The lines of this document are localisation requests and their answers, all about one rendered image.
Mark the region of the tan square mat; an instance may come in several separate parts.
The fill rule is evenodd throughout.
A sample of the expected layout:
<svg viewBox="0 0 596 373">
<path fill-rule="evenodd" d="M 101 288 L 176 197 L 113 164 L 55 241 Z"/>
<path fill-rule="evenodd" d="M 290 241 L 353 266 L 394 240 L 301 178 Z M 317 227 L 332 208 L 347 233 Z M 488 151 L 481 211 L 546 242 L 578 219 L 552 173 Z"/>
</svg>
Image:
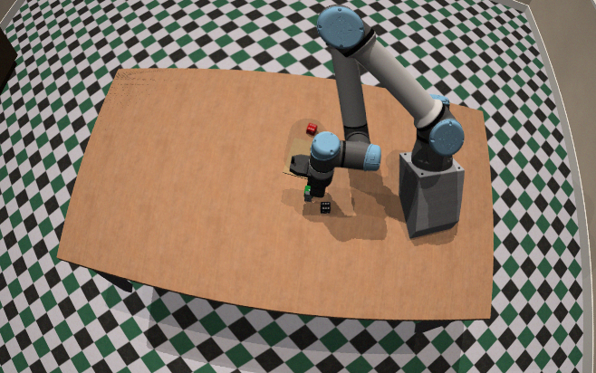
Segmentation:
<svg viewBox="0 0 596 373">
<path fill-rule="evenodd" d="M 294 138 L 293 144 L 291 146 L 288 158 L 287 158 L 285 166 L 284 166 L 283 173 L 289 174 L 292 176 L 296 176 L 295 174 L 290 172 L 290 164 L 291 164 L 292 156 L 300 155 L 300 154 L 310 156 L 311 155 L 311 145 L 312 145 L 311 141 Z M 299 176 L 296 176 L 296 177 L 299 177 Z"/>
</svg>

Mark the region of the black die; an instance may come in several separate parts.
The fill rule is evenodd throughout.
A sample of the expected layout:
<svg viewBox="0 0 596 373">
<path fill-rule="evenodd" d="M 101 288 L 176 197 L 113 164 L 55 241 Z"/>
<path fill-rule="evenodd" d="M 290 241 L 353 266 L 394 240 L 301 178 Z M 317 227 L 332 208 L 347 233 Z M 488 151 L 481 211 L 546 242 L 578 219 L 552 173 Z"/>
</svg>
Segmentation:
<svg viewBox="0 0 596 373">
<path fill-rule="evenodd" d="M 331 211 L 331 202 L 321 202 L 321 214 L 329 214 Z"/>
</svg>

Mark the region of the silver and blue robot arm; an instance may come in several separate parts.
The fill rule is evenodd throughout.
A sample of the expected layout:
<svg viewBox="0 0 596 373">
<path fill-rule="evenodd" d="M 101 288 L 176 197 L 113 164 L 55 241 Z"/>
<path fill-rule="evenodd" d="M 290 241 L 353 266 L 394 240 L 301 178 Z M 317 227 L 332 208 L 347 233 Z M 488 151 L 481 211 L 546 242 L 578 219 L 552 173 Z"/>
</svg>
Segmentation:
<svg viewBox="0 0 596 373">
<path fill-rule="evenodd" d="M 364 171 L 380 168 L 380 146 L 370 144 L 359 62 L 414 118 L 417 139 L 411 153 L 412 164 L 430 172 L 450 169 L 452 155 L 463 146 L 465 134 L 449 111 L 449 99 L 428 94 L 376 39 L 376 32 L 348 6 L 323 8 L 317 31 L 331 49 L 347 141 L 328 131 L 317 134 L 311 145 L 312 168 L 320 173 L 328 173 L 335 167 Z"/>
</svg>

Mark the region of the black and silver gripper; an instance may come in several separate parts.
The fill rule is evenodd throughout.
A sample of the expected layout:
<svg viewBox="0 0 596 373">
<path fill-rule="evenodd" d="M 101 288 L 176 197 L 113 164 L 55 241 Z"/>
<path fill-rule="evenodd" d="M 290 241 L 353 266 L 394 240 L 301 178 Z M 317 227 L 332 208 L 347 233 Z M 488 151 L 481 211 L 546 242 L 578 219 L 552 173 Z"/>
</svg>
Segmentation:
<svg viewBox="0 0 596 373">
<path fill-rule="evenodd" d="M 315 171 L 310 164 L 310 156 L 292 156 L 290 172 L 299 177 L 307 177 L 307 186 L 311 186 L 310 192 L 305 191 L 304 201 L 311 202 L 312 196 L 324 197 L 325 188 L 332 182 L 334 169 L 328 173 Z"/>
</svg>

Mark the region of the red die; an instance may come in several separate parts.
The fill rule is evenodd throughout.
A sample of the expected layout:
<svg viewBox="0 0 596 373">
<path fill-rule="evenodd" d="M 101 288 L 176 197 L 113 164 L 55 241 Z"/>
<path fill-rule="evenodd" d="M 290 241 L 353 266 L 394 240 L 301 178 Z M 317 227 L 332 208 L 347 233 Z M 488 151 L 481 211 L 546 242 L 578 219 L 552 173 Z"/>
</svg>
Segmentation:
<svg viewBox="0 0 596 373">
<path fill-rule="evenodd" d="M 309 123 L 309 125 L 306 129 L 306 133 L 314 136 L 316 130 L 317 130 L 317 125 Z"/>
</svg>

